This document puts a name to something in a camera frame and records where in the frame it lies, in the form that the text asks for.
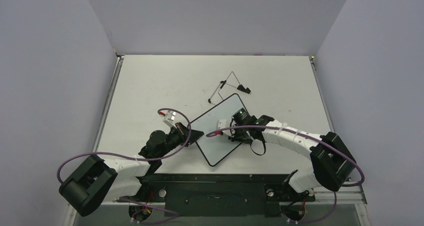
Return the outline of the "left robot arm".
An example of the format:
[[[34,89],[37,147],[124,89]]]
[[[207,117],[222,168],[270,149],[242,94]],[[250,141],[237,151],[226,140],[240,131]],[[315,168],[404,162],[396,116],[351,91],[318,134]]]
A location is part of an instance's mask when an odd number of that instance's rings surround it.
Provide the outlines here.
[[[162,158],[172,150],[192,144],[203,135],[202,131],[176,123],[169,133],[152,132],[135,157],[102,159],[99,154],[91,154],[61,182],[59,193],[81,216],[91,214],[104,201],[123,196],[143,201],[148,197],[149,187],[139,178],[156,172]]]

